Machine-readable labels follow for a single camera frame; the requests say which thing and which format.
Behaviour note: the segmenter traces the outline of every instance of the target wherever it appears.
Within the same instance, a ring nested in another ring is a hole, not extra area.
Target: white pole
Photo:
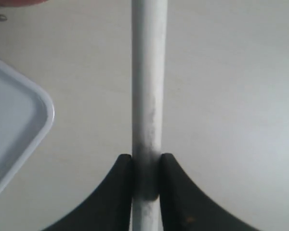
[[[157,231],[167,0],[132,1],[133,231]]]

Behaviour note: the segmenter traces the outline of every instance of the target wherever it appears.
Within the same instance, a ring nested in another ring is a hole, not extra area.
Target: red object
[[[0,0],[0,6],[20,7],[34,5],[45,1],[47,0]]]

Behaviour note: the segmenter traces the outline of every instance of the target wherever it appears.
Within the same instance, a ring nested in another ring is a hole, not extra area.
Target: metal pole
[[[133,231],[157,231],[167,0],[132,0]]]

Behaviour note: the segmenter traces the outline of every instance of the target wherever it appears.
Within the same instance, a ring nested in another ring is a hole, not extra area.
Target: tray rim
[[[0,60],[0,70],[17,82],[19,82],[20,84],[22,84],[23,86],[25,86],[27,89],[35,92],[39,99],[45,105],[47,113],[47,118],[42,129],[36,134],[31,143],[25,148],[24,152],[14,162],[13,166],[7,171],[5,176],[0,181],[1,193],[51,129],[54,120],[54,105],[51,97],[44,89],[42,89],[39,85],[34,83],[29,78],[17,72],[14,68],[7,65],[2,60]]]

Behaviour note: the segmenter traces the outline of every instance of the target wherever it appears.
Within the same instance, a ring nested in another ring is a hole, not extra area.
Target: white tray
[[[49,95],[0,60],[0,193],[53,124]]]

